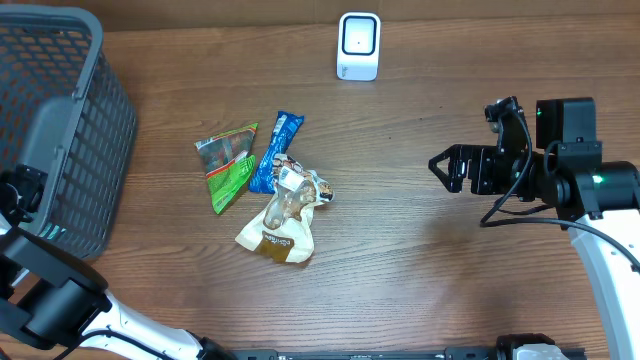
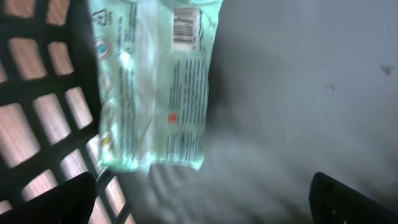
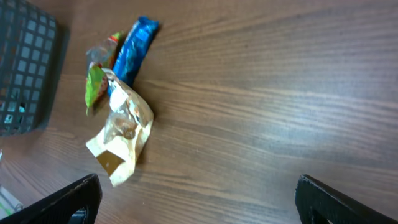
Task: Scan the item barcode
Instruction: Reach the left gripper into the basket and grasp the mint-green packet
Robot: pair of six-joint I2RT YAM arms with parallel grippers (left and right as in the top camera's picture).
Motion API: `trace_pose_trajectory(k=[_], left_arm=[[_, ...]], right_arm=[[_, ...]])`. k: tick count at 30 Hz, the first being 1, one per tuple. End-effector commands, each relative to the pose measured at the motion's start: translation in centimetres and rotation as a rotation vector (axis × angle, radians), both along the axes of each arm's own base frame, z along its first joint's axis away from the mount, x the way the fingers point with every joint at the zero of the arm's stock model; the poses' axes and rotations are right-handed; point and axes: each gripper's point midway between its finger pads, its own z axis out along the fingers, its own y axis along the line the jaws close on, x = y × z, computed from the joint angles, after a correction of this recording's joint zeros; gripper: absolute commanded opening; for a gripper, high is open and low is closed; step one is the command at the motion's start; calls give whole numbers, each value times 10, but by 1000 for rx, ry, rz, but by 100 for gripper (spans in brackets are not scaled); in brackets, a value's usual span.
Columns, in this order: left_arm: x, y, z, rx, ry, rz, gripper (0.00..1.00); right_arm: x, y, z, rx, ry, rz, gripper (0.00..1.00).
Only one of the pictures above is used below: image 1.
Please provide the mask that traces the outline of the green red snack bag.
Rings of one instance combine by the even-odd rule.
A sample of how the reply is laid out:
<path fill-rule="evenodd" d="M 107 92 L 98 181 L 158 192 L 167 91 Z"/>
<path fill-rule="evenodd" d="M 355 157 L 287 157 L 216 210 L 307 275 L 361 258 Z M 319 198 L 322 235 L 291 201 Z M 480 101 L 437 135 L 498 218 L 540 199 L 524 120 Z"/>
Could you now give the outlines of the green red snack bag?
<path fill-rule="evenodd" d="M 250 151 L 257 129 L 258 123 L 253 123 L 194 143 L 216 214 L 227 208 L 253 173 L 256 157 Z"/>

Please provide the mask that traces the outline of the beige brown snack pouch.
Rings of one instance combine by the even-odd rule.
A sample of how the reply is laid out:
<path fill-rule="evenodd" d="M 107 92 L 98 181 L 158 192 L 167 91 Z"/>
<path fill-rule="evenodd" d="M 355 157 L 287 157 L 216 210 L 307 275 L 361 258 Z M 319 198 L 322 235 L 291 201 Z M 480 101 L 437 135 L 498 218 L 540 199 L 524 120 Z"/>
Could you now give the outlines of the beige brown snack pouch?
<path fill-rule="evenodd" d="M 334 190 L 315 171 L 304 169 L 287 154 L 274 156 L 272 174 L 273 197 L 235 241 L 277 263 L 303 263 L 314 251 L 314 209 L 331 202 Z"/>

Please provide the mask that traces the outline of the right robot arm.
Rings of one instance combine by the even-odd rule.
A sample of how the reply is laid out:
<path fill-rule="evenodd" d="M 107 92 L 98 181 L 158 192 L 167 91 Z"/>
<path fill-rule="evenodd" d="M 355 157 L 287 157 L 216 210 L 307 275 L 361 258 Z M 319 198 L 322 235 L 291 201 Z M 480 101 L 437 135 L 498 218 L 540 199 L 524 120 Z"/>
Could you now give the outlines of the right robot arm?
<path fill-rule="evenodd" d="M 590 97 L 539 100 L 536 130 L 514 96 L 484 109 L 493 146 L 454 144 L 429 169 L 447 191 L 494 195 L 483 228 L 550 224 L 569 235 L 590 281 L 609 355 L 639 356 L 639 170 L 606 162 Z"/>

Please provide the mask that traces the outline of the blue snack bar wrapper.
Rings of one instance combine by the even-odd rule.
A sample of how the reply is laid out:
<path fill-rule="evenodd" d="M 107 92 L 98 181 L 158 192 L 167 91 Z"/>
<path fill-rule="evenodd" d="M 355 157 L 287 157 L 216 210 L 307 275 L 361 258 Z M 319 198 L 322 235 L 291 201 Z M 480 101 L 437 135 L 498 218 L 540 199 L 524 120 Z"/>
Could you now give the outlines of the blue snack bar wrapper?
<path fill-rule="evenodd" d="M 248 189 L 254 193 L 273 194 L 273 162 L 276 154 L 287 151 L 299 128 L 305 121 L 303 115 L 279 111 L 271 134 L 270 143 L 249 181 Z"/>

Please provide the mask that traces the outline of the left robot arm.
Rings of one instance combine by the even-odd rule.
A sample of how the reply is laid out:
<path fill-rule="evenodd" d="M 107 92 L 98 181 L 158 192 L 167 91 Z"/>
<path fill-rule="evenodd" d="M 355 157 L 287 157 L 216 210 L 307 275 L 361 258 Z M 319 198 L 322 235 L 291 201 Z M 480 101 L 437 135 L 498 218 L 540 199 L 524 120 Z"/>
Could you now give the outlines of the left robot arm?
<path fill-rule="evenodd" d="M 91 266 L 21 228 L 47 175 L 19 165 L 1 174 L 1 330 L 42 350 L 96 348 L 127 359 L 232 358 L 207 337 L 164 326 L 120 303 Z"/>

